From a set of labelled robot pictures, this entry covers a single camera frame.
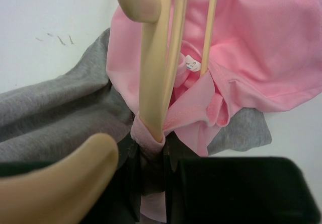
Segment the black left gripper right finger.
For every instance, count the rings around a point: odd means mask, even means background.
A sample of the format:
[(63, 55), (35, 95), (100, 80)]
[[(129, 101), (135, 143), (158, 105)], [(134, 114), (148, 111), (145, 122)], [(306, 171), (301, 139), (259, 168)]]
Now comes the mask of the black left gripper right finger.
[(302, 172), (279, 157), (202, 158), (177, 138), (163, 149), (167, 223), (319, 223)]

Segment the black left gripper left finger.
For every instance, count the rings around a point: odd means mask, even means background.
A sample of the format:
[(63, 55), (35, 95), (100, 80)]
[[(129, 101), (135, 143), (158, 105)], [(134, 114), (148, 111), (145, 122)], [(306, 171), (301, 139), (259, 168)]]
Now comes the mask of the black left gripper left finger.
[(83, 144), (61, 161), (1, 163), (1, 223), (135, 223), (138, 147)]

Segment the beige plastic hanger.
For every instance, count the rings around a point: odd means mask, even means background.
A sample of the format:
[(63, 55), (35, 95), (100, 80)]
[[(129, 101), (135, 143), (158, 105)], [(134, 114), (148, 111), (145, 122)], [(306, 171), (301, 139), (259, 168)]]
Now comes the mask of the beige plastic hanger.
[[(187, 0), (118, 0), (142, 23), (139, 117), (151, 136), (164, 139), (182, 45)], [(29, 174), (1, 179), (2, 223), (79, 223), (116, 172), (119, 151), (106, 134), (91, 136), (65, 159)]]

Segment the pink t shirt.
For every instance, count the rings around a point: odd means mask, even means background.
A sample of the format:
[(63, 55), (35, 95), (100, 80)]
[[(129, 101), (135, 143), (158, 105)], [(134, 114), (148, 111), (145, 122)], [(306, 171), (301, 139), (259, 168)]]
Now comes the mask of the pink t shirt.
[(291, 110), (321, 93), (321, 0), (187, 0), (172, 96), (156, 141), (139, 117), (142, 23), (116, 10), (107, 75), (135, 118), (131, 137), (158, 185), (166, 136), (200, 156), (241, 109)]

